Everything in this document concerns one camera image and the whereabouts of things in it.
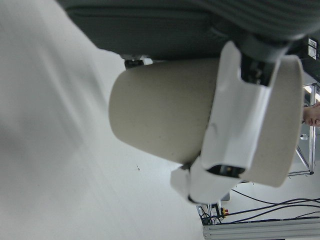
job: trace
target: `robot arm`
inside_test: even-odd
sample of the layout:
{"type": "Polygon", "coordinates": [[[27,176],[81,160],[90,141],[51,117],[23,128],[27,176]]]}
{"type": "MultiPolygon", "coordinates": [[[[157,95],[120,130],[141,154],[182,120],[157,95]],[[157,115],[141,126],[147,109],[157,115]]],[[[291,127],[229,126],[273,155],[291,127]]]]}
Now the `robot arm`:
{"type": "Polygon", "coordinates": [[[267,86],[246,82],[241,76],[242,53],[232,42],[225,45],[201,154],[192,165],[171,173],[171,185],[185,199],[215,203],[242,180],[279,186],[286,179],[300,132],[301,110],[296,107],[292,111],[289,105],[284,105],[282,111],[274,105],[281,104],[277,100],[289,98],[294,101],[291,104],[301,106],[303,97],[299,59],[285,57],[283,62],[280,72],[280,59],[275,62],[267,86]],[[283,68],[295,71],[283,73],[283,68]],[[286,85],[295,89],[284,88],[286,85]],[[288,97],[289,92],[296,95],[288,97]],[[281,113],[279,119],[292,118],[288,123],[293,127],[291,131],[288,125],[275,123],[277,112],[281,113]],[[273,139],[274,133],[287,137],[289,134],[291,140],[273,139]]]}

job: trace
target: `black cable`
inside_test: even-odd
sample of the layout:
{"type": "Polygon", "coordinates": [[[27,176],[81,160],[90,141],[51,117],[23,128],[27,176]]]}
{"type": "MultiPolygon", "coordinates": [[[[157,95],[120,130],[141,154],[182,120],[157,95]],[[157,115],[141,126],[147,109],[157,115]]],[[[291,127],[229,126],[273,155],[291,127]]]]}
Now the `black cable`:
{"type": "MultiPolygon", "coordinates": [[[[320,198],[308,199],[308,200],[302,200],[302,201],[296,201],[296,202],[292,202],[292,203],[290,203],[290,204],[292,205],[292,204],[300,204],[300,203],[306,203],[306,202],[316,202],[316,203],[320,203],[320,202],[317,201],[317,200],[320,200],[320,198]]],[[[287,203],[287,201],[284,201],[284,202],[280,202],[280,203],[273,204],[273,205],[270,205],[270,206],[264,206],[264,207],[259,207],[259,208],[254,208],[254,209],[249,209],[249,210],[244,210],[244,211],[238,211],[238,212],[229,213],[228,216],[238,215],[238,214],[244,214],[244,213],[259,211],[259,210],[263,210],[263,209],[273,208],[273,207],[276,207],[276,206],[279,206],[279,205],[288,205],[288,204],[289,204],[289,203],[287,203]]]]}
{"type": "Polygon", "coordinates": [[[304,216],[307,216],[307,215],[311,215],[311,214],[317,214],[317,213],[320,213],[320,211],[314,211],[314,212],[310,212],[310,213],[303,214],[303,215],[300,215],[300,216],[296,216],[294,219],[301,218],[301,217],[304,217],[304,216]]]}
{"type": "Polygon", "coordinates": [[[242,221],[254,219],[254,218],[256,218],[256,217],[259,217],[259,216],[262,216],[262,215],[265,215],[265,214],[268,214],[268,213],[271,213],[271,212],[274,212],[274,211],[277,211],[277,210],[280,210],[280,209],[292,208],[292,207],[311,207],[311,208],[319,208],[319,209],[320,209],[320,206],[308,205],[308,204],[298,204],[298,205],[281,206],[281,207],[278,207],[278,208],[276,208],[276,209],[272,209],[272,210],[269,210],[269,211],[266,211],[266,212],[263,212],[263,213],[254,215],[254,216],[252,216],[252,217],[247,217],[247,218],[244,218],[244,219],[241,219],[241,220],[232,221],[232,223],[237,223],[237,222],[242,222],[242,221]]]}
{"type": "Polygon", "coordinates": [[[318,200],[320,200],[320,198],[315,198],[315,199],[310,199],[310,198],[295,198],[295,199],[283,201],[283,202],[280,202],[280,203],[275,203],[275,202],[268,202],[268,201],[259,200],[259,199],[257,199],[257,198],[254,198],[254,197],[245,195],[245,194],[243,194],[243,193],[241,193],[241,192],[239,192],[239,191],[236,191],[236,190],[234,190],[234,189],[232,189],[232,191],[234,191],[234,192],[236,192],[236,193],[238,193],[238,194],[240,194],[240,195],[242,195],[242,196],[245,196],[245,197],[247,197],[247,198],[249,198],[249,199],[252,199],[252,200],[255,200],[255,201],[258,201],[258,202],[261,202],[261,203],[265,203],[265,204],[282,205],[282,204],[296,204],[296,203],[298,203],[298,202],[294,202],[294,201],[301,201],[301,203],[303,203],[303,201],[305,201],[305,202],[316,202],[316,203],[320,204],[320,201],[318,201],[318,200]]]}
{"type": "MultiPolygon", "coordinates": [[[[316,198],[316,199],[307,199],[307,198],[296,198],[296,199],[293,199],[295,200],[296,202],[291,202],[289,206],[287,207],[290,207],[290,206],[297,206],[297,205],[293,205],[293,204],[300,204],[300,203],[305,203],[305,202],[316,202],[316,203],[320,203],[319,201],[317,200],[320,200],[320,198],[316,198]]],[[[275,203],[273,205],[270,205],[270,206],[264,206],[264,207],[259,207],[259,208],[253,208],[253,209],[249,209],[249,210],[244,210],[244,211],[238,211],[238,212],[233,212],[233,213],[229,213],[228,215],[216,215],[216,216],[211,216],[212,218],[220,218],[220,217],[226,217],[226,216],[231,216],[231,215],[238,215],[238,214],[244,214],[244,213],[249,213],[249,212],[255,212],[255,211],[259,211],[259,210],[263,210],[263,209],[269,209],[269,208],[273,208],[273,207],[276,207],[276,206],[279,206],[279,205],[287,205],[289,201],[292,201],[292,200],[288,200],[288,201],[284,201],[284,202],[280,202],[280,203],[275,203]]]]}
{"type": "Polygon", "coordinates": [[[206,212],[205,212],[205,210],[202,208],[202,206],[199,206],[199,207],[201,208],[202,213],[205,214],[206,212]]]}

